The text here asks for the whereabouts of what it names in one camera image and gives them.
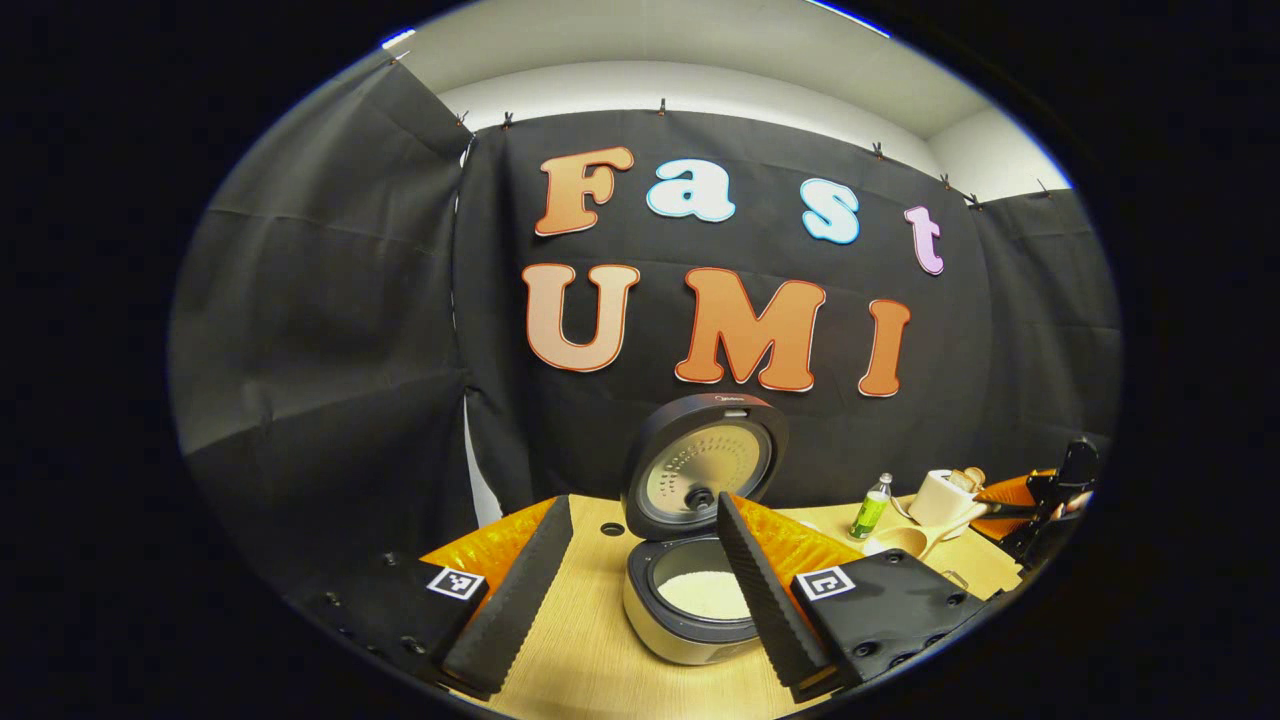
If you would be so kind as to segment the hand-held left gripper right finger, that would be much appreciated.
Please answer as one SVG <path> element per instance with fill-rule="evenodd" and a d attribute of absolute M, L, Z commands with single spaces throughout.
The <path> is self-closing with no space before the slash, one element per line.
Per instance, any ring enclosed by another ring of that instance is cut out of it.
<path fill-rule="evenodd" d="M 893 675 L 993 607 L 904 550 L 865 555 L 736 495 L 719 495 L 716 527 L 767 657 L 797 702 Z"/>

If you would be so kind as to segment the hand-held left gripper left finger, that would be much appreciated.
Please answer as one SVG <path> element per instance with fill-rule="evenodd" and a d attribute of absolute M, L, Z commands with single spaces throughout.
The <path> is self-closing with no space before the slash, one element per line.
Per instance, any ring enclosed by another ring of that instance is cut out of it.
<path fill-rule="evenodd" d="M 475 700 L 499 692 L 573 538 L 556 496 L 424 555 L 385 552 L 289 593 L 374 661 Z"/>

